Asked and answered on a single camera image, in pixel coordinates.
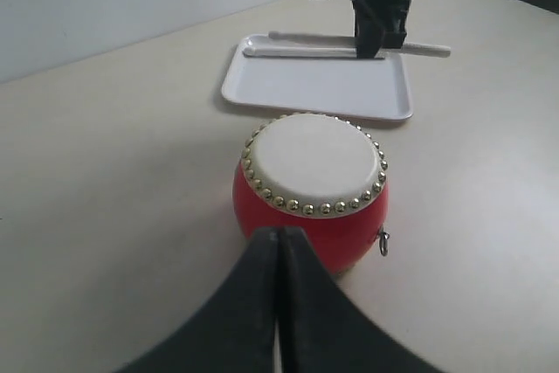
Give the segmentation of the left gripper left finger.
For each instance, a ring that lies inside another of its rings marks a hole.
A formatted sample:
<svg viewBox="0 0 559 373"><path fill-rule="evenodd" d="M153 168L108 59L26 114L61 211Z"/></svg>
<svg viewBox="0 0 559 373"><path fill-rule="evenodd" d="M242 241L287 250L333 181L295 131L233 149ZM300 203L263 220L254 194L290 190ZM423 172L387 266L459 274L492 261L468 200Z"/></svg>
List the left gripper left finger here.
<svg viewBox="0 0 559 373"><path fill-rule="evenodd" d="M279 230L259 228L218 290L122 372L272 372Z"/></svg>

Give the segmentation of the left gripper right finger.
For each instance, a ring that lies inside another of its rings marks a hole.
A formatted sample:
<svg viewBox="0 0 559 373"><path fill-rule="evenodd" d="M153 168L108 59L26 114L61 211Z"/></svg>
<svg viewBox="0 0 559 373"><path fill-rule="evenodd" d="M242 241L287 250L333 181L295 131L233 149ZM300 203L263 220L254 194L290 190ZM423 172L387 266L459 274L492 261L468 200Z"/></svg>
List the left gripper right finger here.
<svg viewBox="0 0 559 373"><path fill-rule="evenodd" d="M279 349L285 372L438 372L348 298L305 232L279 230Z"/></svg>

